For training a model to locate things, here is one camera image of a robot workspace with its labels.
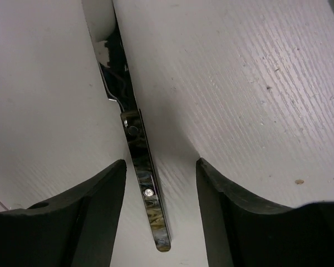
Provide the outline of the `black handled table knife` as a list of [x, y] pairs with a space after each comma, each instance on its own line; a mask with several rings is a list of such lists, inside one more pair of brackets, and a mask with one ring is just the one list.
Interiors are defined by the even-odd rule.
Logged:
[[107, 98], [118, 104], [132, 164], [156, 249], [171, 249], [171, 237], [143, 117], [136, 103], [113, 1], [82, 1], [83, 13]]

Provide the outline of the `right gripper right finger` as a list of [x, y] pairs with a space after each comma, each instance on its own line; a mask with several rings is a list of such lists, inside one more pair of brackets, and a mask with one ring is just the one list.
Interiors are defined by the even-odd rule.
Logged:
[[334, 266], [334, 201], [292, 208], [196, 162], [200, 213], [210, 266]]

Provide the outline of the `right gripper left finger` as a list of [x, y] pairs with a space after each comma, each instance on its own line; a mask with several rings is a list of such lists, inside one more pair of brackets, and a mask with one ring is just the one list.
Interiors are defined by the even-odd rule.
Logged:
[[126, 162], [27, 209], [0, 212], [0, 266], [109, 266]]

